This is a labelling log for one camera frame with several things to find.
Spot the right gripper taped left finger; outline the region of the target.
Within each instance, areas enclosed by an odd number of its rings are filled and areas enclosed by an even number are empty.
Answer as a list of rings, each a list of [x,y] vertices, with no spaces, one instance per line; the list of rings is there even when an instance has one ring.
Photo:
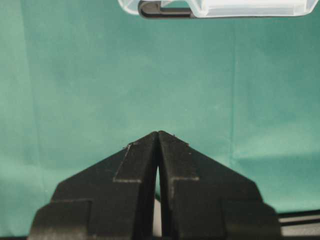
[[[158,133],[60,182],[31,237],[151,237]]]

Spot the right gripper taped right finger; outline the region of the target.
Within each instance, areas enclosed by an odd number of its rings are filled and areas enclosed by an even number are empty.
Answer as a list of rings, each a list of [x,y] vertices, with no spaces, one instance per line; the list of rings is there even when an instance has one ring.
[[[279,237],[275,210],[249,178],[165,131],[160,144],[162,234],[166,237]]]

